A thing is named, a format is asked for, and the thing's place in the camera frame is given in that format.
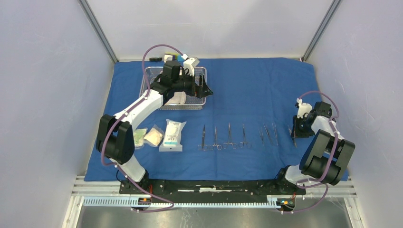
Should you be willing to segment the steel scalpel handle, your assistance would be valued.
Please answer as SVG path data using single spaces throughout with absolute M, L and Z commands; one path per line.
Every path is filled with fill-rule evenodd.
M 289 125 L 288 125 L 288 131 L 289 131 L 290 138 L 291 138 L 291 140 L 292 140 L 292 143 L 293 143 L 294 147 L 297 148 L 297 144 L 296 144 L 296 141 L 295 141 L 295 137 L 294 137 L 294 135 L 293 135 L 293 130 L 290 128 Z

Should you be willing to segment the steel toothed tissue forceps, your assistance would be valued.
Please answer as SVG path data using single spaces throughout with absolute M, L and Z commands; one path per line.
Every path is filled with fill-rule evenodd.
M 273 141 L 272 141 L 271 135 L 270 135 L 268 127 L 265 123 L 263 124 L 263 127 L 264 127 L 267 137 L 269 139 L 270 145 L 273 146 Z

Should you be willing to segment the metal mesh tray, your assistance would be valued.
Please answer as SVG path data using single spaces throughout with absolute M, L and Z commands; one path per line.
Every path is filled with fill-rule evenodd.
M 162 66 L 150 66 L 145 68 L 148 80 L 150 83 L 163 71 Z M 197 66 L 194 70 L 195 73 L 195 83 L 199 84 L 199 75 L 203 74 L 205 76 L 205 81 L 207 81 L 207 69 L 202 66 Z M 186 95 L 183 104 L 173 104 L 172 102 L 167 102 L 160 110 L 201 110 L 206 104 L 207 98 L 197 98 Z

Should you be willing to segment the steel needle holder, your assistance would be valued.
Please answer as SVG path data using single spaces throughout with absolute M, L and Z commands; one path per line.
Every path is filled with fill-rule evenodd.
M 239 142 L 238 144 L 239 148 L 251 148 L 252 144 L 250 142 L 248 142 L 247 137 L 246 137 L 246 129 L 245 129 L 245 125 L 242 124 L 242 141 Z

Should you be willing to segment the steel surgical scissors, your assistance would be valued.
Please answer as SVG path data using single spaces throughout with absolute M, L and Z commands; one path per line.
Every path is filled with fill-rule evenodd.
M 197 149 L 198 149 L 199 151 L 206 151 L 206 150 L 208 150 L 208 146 L 205 144 L 205 135 L 206 135 L 206 127 L 205 127 L 205 125 L 204 125 L 204 126 L 203 126 L 203 129 L 202 129 L 201 144 L 199 144 L 199 145 L 197 146 Z

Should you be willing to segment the steel ring-handled forceps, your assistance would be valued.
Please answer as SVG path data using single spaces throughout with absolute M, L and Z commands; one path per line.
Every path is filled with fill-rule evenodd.
M 222 145 L 218 144 L 217 127 L 215 127 L 215 129 L 214 129 L 213 144 L 209 146 L 209 150 L 213 150 L 213 149 L 217 149 L 219 151 L 222 149 Z

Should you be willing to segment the white sterile packet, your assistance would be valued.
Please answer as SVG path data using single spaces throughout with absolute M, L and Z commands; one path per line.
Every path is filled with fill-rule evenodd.
M 182 130 L 187 122 L 176 122 L 166 119 L 166 130 L 163 137 L 163 142 L 159 146 L 160 152 L 182 152 L 181 144 Z

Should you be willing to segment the steel hemostat forceps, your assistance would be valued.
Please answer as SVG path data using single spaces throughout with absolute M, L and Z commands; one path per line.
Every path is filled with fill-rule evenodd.
M 237 149 L 237 144 L 234 143 L 233 140 L 232 140 L 232 133 L 231 133 L 231 125 L 230 125 L 230 123 L 228 123 L 228 139 L 227 139 L 227 142 L 224 142 L 222 144 L 222 148 L 223 149 L 227 149 L 227 148 Z

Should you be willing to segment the beige gauze packet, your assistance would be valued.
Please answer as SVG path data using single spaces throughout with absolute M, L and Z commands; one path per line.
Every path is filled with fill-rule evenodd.
M 144 136 L 144 143 L 150 145 L 151 147 L 157 147 L 164 137 L 164 131 L 154 125 L 151 130 Z

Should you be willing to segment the green sterile packet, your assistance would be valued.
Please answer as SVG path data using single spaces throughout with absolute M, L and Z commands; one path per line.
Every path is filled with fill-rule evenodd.
M 134 146 L 135 149 L 144 147 L 144 137 L 147 134 L 147 128 L 139 128 L 134 131 Z

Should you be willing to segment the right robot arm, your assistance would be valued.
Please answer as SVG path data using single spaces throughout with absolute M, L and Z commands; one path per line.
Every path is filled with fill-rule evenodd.
M 331 105 L 316 102 L 310 105 L 297 99 L 297 114 L 293 117 L 291 138 L 313 140 L 306 149 L 299 165 L 280 169 L 274 186 L 277 192 L 286 194 L 294 186 L 306 188 L 319 184 L 337 185 L 347 170 L 355 150 L 355 144 L 345 139 L 336 128 L 336 118 Z

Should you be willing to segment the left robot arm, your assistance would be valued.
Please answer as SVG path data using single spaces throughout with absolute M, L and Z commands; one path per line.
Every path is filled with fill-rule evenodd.
M 198 76 L 195 81 L 194 69 L 199 59 L 190 57 L 183 63 L 177 60 L 166 61 L 162 72 L 147 86 L 147 90 L 129 107 L 115 115 L 105 114 L 99 122 L 96 137 L 96 149 L 104 158 L 110 160 L 131 180 L 131 187 L 137 193 L 145 193 L 149 189 L 149 180 L 144 177 L 146 169 L 141 166 L 134 155 L 134 130 L 152 112 L 165 105 L 176 92 L 184 92 L 189 96 L 204 98 L 213 92 L 207 86 L 205 76 Z

